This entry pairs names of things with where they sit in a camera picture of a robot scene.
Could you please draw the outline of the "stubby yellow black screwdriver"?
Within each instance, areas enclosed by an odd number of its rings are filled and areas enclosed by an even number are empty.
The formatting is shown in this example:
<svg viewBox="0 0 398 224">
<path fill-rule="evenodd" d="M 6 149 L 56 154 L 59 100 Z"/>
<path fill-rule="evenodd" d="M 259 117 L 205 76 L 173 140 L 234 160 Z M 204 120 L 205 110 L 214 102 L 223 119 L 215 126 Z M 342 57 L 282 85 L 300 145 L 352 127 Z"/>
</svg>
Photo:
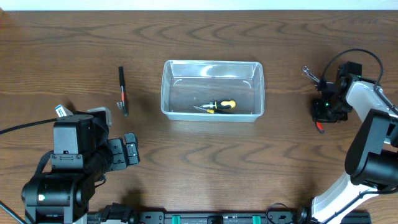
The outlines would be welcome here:
<svg viewBox="0 0 398 224">
<path fill-rule="evenodd" d="M 236 102 L 234 100 L 228 101 L 211 101 L 209 103 L 202 104 L 202 108 L 212 109 L 212 110 L 228 110 L 232 109 L 236 106 Z"/>
</svg>

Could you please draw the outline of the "slim yellow black screwdriver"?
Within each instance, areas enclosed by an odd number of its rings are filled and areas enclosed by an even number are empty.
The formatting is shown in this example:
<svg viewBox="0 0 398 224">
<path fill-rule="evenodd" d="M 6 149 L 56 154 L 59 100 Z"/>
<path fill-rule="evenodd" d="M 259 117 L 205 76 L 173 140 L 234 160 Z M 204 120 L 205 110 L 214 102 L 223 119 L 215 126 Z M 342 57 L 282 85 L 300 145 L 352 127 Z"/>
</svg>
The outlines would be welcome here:
<svg viewBox="0 0 398 224">
<path fill-rule="evenodd" d="M 220 110 L 208 109 L 208 108 L 203 108 L 203 107 L 199 107 L 199 106 L 193 106 L 193 107 L 196 110 L 204 111 L 204 112 L 210 113 L 210 114 L 224 114 L 224 112 L 220 111 Z"/>
</svg>

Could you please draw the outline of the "red handled pliers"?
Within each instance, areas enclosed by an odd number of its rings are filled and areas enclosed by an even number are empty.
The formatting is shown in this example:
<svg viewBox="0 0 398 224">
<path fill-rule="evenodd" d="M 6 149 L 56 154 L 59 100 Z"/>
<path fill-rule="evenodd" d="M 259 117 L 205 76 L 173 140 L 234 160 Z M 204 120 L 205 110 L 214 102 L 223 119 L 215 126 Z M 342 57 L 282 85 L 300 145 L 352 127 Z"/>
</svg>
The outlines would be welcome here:
<svg viewBox="0 0 398 224">
<path fill-rule="evenodd" d="M 322 124 L 320 122 L 316 122 L 315 126 L 317 127 L 317 130 L 318 130 L 318 132 L 320 134 L 324 134 L 325 133 L 325 130 L 323 129 L 323 126 L 322 126 Z"/>
</svg>

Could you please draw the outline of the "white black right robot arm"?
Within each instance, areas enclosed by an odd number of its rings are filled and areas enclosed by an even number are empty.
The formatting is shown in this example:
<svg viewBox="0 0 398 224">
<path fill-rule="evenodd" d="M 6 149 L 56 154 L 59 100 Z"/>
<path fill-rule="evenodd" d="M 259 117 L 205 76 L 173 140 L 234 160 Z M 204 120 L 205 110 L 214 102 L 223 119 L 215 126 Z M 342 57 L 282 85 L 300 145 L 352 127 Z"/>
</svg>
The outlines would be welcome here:
<svg viewBox="0 0 398 224">
<path fill-rule="evenodd" d="M 362 125 L 348 149 L 345 171 L 311 201 L 307 223 L 340 223 L 366 200 L 397 193 L 397 153 L 383 148 L 397 147 L 397 107 L 377 83 L 353 81 L 344 93 Z"/>
</svg>

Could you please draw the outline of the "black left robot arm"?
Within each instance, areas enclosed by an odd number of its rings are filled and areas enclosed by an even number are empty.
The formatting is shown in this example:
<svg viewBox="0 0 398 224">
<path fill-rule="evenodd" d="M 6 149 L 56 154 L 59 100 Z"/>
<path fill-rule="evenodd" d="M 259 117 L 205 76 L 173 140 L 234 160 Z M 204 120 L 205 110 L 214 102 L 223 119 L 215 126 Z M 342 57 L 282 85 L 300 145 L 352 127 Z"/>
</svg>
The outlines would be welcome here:
<svg viewBox="0 0 398 224">
<path fill-rule="evenodd" d="M 136 135 L 110 139 L 107 115 L 106 110 L 79 111 L 56 119 L 53 150 L 42 156 L 22 189 L 27 223 L 78 221 L 107 172 L 139 163 Z"/>
</svg>

